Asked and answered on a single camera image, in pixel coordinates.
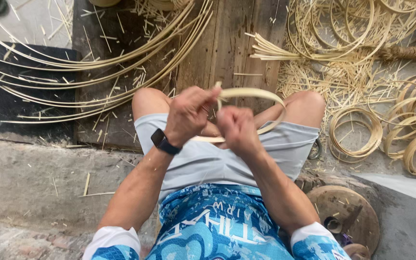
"man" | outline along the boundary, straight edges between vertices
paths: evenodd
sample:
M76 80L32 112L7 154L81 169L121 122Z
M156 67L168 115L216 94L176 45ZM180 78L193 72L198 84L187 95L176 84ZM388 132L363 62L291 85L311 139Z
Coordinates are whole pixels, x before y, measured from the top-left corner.
M156 89L136 92L145 156L111 199L84 260L139 259L136 232L157 203L162 228L147 259L350 259L293 183L318 137L322 97L310 91L287 97L284 122L258 136L282 107L254 117L250 109L225 106L215 126L207 117L220 91L193 86L174 100ZM190 141L196 135L226 142ZM291 252L279 227L291 236Z

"knee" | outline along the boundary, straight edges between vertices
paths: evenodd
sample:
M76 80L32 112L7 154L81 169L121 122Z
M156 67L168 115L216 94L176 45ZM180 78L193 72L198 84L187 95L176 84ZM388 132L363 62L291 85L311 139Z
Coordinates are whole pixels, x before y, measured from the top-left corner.
M315 111L325 111L326 103L324 97L315 91L300 91L297 93L298 97L293 103L298 103L300 106L310 108Z
M155 98L161 98L166 95L155 88L141 88L134 94L133 103L135 102L148 102L149 100L154 100Z

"light gray shorts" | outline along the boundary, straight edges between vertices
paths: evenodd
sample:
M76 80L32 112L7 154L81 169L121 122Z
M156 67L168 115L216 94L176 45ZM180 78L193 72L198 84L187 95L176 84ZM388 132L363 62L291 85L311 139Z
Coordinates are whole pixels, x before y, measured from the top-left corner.
M167 113L150 114L135 121L134 126L145 155L153 147L150 137L158 128L166 128L167 118ZM294 181L318 136L318 128L282 122L273 130L259 135L259 139L280 169ZM159 203L172 192L202 183L257 187L250 169L230 149L189 141L170 163L161 186Z

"wooden board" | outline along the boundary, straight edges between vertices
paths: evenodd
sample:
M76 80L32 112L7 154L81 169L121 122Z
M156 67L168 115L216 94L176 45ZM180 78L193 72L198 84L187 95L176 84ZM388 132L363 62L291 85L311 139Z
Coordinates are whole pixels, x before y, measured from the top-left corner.
M101 35L103 35L103 33L99 26L97 16L94 14L81 17L81 14L84 14L84 11L82 9L94 11L93 5L90 4L88 1L75 2L73 12L73 48L81 52L83 56L87 55L90 52L89 45L85 37L85 30L89 38L94 57L97 58L98 56L100 56L101 60L119 56L122 50L124 50L124 53L128 53L132 50L141 47L143 44L147 42L147 38L143 37L145 35L143 29L143 25L145 24L145 22L142 16L139 17L137 14L129 12L129 9L133 7L133 1L121 1L118 5L107 8L105 14L100 19L105 34L107 36L116 37L119 41L117 42L117 40L108 40L110 48L112 50L112 52L110 52L105 39L100 37ZM117 13L120 17L125 33L123 33L121 30L117 18ZM142 38L135 42L135 40L139 36L141 36ZM146 79L156 74L161 68L163 68L166 65L166 61L163 61L162 58L170 50L172 50L173 48L177 48L178 42L179 39L175 39L174 41L170 42L162 51L160 51L149 61L143 64L147 72ZM137 59L124 62L121 65L127 67L133 64L135 61L137 61ZM115 73L121 69L122 67L118 65L110 66L108 68L101 68L94 71L79 72L78 80L85 81L103 77L107 74ZM120 90L114 90L112 95L116 95L118 93L125 92L126 90L130 90L132 88L133 79L136 76L138 76L141 72L141 70L133 70L127 73L127 78L121 76L116 84L116 86L118 86ZM164 87L168 85L168 80L169 77L168 79L159 82L155 86L155 88L163 90ZM81 88L78 90L77 99L79 101L88 101L92 98L106 98L106 96L109 95L115 81L116 78L100 84ZM173 88L173 84L174 80L169 84L169 86L167 86L165 91L169 92L169 90ZM107 135L105 135L105 130L107 128L108 119L104 119L104 117L108 114L108 112L102 114L100 117L101 119L99 119L98 115L95 115L92 117L78 120L78 140L85 143L98 143L102 145L104 143L104 138L106 138L105 144L109 146L125 147L130 148L132 150L141 150L141 145L139 144L138 138L136 137L136 141L134 141L133 138L136 133L136 130L134 128L134 121L129 121L133 119L131 102L117 107L113 110L113 113L117 116L117 118L115 118L115 116L112 113L109 114L110 120ZM94 130L92 130L95 125L95 121L97 121L98 119L99 122L97 123L97 126ZM98 141L99 133L101 130L103 134L101 135Z
M317 206L321 223L330 216L344 222L355 207L362 205L359 216L350 226L349 231L344 230L344 233L350 235L354 243L367 246L370 254L373 254L378 246L379 224L375 211L366 199L357 192L341 186L315 188L306 195L313 206Z
M245 32L261 33L273 43L281 45L281 40L285 35L286 4L286 0L213 0L213 16L202 37L193 50L181 62L179 67L172 72L173 79L171 82L168 84L168 80L163 80L156 88L168 93L175 87L176 94L179 94L189 86L196 85L203 89L208 89L214 85L215 81L221 80L223 81L224 88L251 86L275 91L279 69L278 62L276 64L273 62L267 64L270 67L268 69L267 80L269 85L265 83L265 77L249 79L244 76L234 76L234 73L262 71L265 74L265 62L249 58L249 55L252 53L251 45L253 41L245 35ZM188 21L198 14L201 5L202 0L196 0L195 7L189 15ZM99 37L102 31L99 27L97 17L95 15L80 17L80 14L84 13L82 9L93 11L92 5L87 1L76 2L73 18L73 48L80 51L83 55L89 53L89 46L84 36L83 26L85 26L88 33L94 55L96 57L100 56L101 59L118 56L123 49L125 52L128 52L139 47L140 45L134 43L128 45L128 43L132 39L144 35L142 29L144 25L143 18L137 17L137 15L130 14L129 12L119 11L133 7L133 2L121 1L117 6L107 9L105 15L102 17L101 23L105 34L107 36L117 37L120 41L116 43L114 40L109 40L112 49L112 53L110 53L105 40ZM275 17L276 11L277 19L273 25L269 18ZM121 32L116 12L120 15L125 34ZM152 75L164 66L164 61L161 61L161 57L172 48L177 48L178 44L183 42L185 36L186 34L183 34L179 39L171 42L160 54L153 57L151 62L144 64L144 67L147 69L147 76ZM108 69L108 71L102 70L92 72L91 74L98 77L100 73L110 74L119 70L118 67ZM79 73L78 80L87 80L88 73ZM120 78L117 86L120 88L130 86L130 81L133 78L133 75L129 75L127 79ZM77 95L78 100L84 101L90 100L91 98L105 98L109 94L113 83L114 80L109 80L108 82L81 89ZM262 111L272 104L265 100L254 100L250 102L249 99L243 98L234 99L231 103L248 106L255 112ZM139 150L140 145L137 142L135 143L134 139L131 138L136 132L134 122L128 122L132 118L131 104L122 105L115 109L114 113L118 118L110 118L109 134L106 137L105 144ZM98 117L94 116L78 121L78 139L80 141L86 143L103 143L104 135L102 135L99 141L97 141L97 138L100 130L105 131L107 119L103 122L99 121L95 131L93 131L94 121L97 119Z
M251 34L259 33L271 43L282 46L286 33L286 18L288 5L287 0L255 0L253 18L251 21ZM249 38L248 56L254 54L254 38ZM246 60L245 73L263 74L263 76L244 76L243 87L261 88L275 92L277 88L277 77L279 74L280 61L261 61L249 58ZM239 98L239 106L253 109L255 114L264 111L273 105L273 101L257 99L253 97Z

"smartwatch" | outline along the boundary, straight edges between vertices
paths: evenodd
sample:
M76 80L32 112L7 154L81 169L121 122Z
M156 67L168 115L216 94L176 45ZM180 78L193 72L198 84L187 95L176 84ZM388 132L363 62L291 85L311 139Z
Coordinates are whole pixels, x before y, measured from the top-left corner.
M165 133L160 128L153 133L151 139L156 148L168 154L177 155L181 151L180 148L174 147L168 142Z

